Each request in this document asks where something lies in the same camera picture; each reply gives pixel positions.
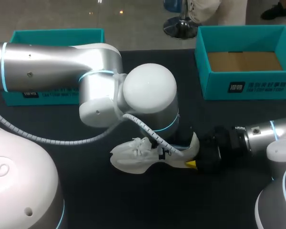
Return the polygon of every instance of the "floor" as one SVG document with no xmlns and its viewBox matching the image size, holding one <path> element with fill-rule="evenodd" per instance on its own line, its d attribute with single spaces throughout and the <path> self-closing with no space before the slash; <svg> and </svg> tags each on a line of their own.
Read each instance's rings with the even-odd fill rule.
<svg viewBox="0 0 286 229">
<path fill-rule="evenodd" d="M 249 0 L 247 24 L 286 24 L 286 18 L 259 18 L 276 2 Z M 163 0 L 0 0 L 0 42 L 14 30 L 104 28 L 106 42 L 119 50 L 194 48 L 195 39 L 164 34 L 165 20 L 177 15 L 163 8 Z"/>
</svg>

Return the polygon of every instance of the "shoe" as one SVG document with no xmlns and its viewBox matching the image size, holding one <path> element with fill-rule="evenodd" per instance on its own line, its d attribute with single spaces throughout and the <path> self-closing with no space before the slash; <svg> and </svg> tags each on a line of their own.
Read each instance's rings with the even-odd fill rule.
<svg viewBox="0 0 286 229">
<path fill-rule="evenodd" d="M 192 160 L 198 151 L 199 140 L 195 133 L 189 148 L 182 151 L 183 156 L 165 151 L 160 146 L 152 148 L 152 144 L 147 137 L 143 139 L 135 138 L 131 142 L 115 147 L 111 151 L 110 162 L 115 168 L 123 172 L 142 174 L 151 165 L 158 162 L 167 163 L 176 168 L 188 168 L 185 163 Z"/>
<path fill-rule="evenodd" d="M 282 4 L 279 2 L 271 9 L 266 10 L 264 13 L 262 13 L 261 18 L 264 20 L 273 20 L 274 18 L 285 17 L 285 16 L 286 16 L 286 9 L 284 9 Z"/>
</svg>

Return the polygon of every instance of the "black table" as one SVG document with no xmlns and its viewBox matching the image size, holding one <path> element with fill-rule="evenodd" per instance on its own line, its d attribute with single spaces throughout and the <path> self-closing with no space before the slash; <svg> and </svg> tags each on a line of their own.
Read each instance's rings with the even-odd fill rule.
<svg viewBox="0 0 286 229">
<path fill-rule="evenodd" d="M 190 125 L 198 136 L 218 124 L 249 125 L 286 117 L 283 100 L 203 100 L 193 50 L 121 55 L 125 73 L 151 62 L 174 74 L 181 123 Z M 81 123 L 78 110 L 76 105 L 7 107 L 0 95 L 0 114 L 4 118 L 20 129 L 50 139 L 85 139 L 104 131 Z M 143 175 L 116 170 L 109 161 L 110 150 L 137 136 L 137 126 L 127 121 L 93 144 L 41 144 L 57 166 L 70 229 L 255 228 L 255 200 L 271 180 L 263 160 L 239 159 L 219 175 L 199 175 L 194 169 L 176 169 L 161 163 Z"/>
</svg>

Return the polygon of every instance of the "cable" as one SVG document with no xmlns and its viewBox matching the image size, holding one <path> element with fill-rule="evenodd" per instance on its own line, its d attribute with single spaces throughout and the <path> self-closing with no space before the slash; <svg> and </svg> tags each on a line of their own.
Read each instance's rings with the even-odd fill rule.
<svg viewBox="0 0 286 229">
<path fill-rule="evenodd" d="M 50 144 L 50 145 L 59 145 L 59 146 L 77 146 L 77 145 L 92 143 L 92 142 L 98 141 L 98 140 L 106 137 L 112 130 L 114 130 L 114 128 L 116 128 L 118 126 L 118 124 L 120 124 L 122 122 L 122 120 L 120 120 L 116 124 L 109 127 L 104 133 L 102 133 L 100 135 L 97 135 L 97 136 L 92 137 L 92 138 L 84 139 L 84 140 L 79 140 L 79 141 L 58 141 L 58 140 L 51 140 L 51 139 L 31 135 L 31 134 L 15 127 L 10 122 L 5 120 L 1 115 L 0 115 L 0 122 L 3 125 L 5 125 L 8 129 L 15 132 L 16 134 L 18 134 L 24 138 L 27 138 L 29 140 L 33 140 L 35 142 L 42 142 L 42 143 L 46 143 L 46 144 Z"/>
<path fill-rule="evenodd" d="M 179 151 L 178 149 L 172 147 L 170 144 L 168 144 L 163 138 L 161 138 L 158 134 L 156 134 L 150 127 L 148 127 L 144 122 L 142 122 L 137 117 L 131 115 L 131 114 L 124 114 L 123 118 L 127 118 L 134 123 L 136 123 L 139 127 L 141 127 L 143 130 L 145 130 L 153 139 L 155 139 L 160 146 L 162 146 L 164 149 L 167 149 L 173 153 L 176 153 L 180 156 L 183 156 L 183 153 Z"/>
<path fill-rule="evenodd" d="M 116 128 L 121 122 L 123 122 L 126 119 L 129 119 L 131 121 L 133 121 L 134 123 L 136 123 L 140 128 L 142 128 L 144 131 L 146 131 L 153 139 L 155 139 L 159 145 L 173 153 L 176 153 L 180 156 L 183 156 L 183 153 L 181 151 L 179 151 L 178 149 L 174 148 L 173 146 L 171 146 L 170 144 L 168 144 L 164 139 L 162 139 L 158 134 L 156 134 L 149 126 L 147 126 L 144 122 L 142 122 L 140 119 L 138 119 L 137 117 L 131 115 L 131 114 L 124 114 L 122 116 L 123 118 L 121 118 L 117 123 L 115 123 L 114 125 L 112 125 L 111 127 L 109 127 L 104 133 L 92 137 L 92 138 L 88 138 L 88 139 L 84 139 L 84 140 L 79 140 L 79 141 L 58 141 L 58 140 L 51 140 L 51 139 L 47 139 L 47 138 L 42 138 L 42 137 L 38 137 L 35 135 L 31 135 L 23 130 L 20 130 L 19 128 L 15 127 L 14 125 L 12 125 L 10 122 L 8 122 L 7 120 L 5 120 L 1 115 L 0 115 L 0 122 L 2 124 L 4 124 L 8 129 L 10 129 L 11 131 L 15 132 L 16 134 L 33 140 L 35 142 L 42 142 L 42 143 L 46 143 L 46 144 L 50 144 L 50 145 L 59 145 L 59 146 L 77 146 L 77 145 L 83 145 L 83 144 L 87 144 L 87 143 L 92 143 L 95 141 L 98 141 L 104 137 L 106 137 L 110 132 L 112 132 L 112 130 L 114 130 L 114 128 Z"/>
</svg>

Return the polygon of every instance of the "open box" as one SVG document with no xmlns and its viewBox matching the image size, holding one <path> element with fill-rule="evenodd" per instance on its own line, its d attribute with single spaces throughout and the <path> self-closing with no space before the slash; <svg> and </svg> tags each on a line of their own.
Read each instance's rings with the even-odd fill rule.
<svg viewBox="0 0 286 229">
<path fill-rule="evenodd" d="M 82 44 L 103 43 L 103 29 L 61 29 L 15 31 L 11 43 L 76 46 Z M 45 92 L 3 92 L 8 106 L 78 104 L 78 88 L 61 88 Z"/>
<path fill-rule="evenodd" d="M 286 26 L 200 26 L 195 58 L 206 100 L 286 99 Z"/>
</svg>

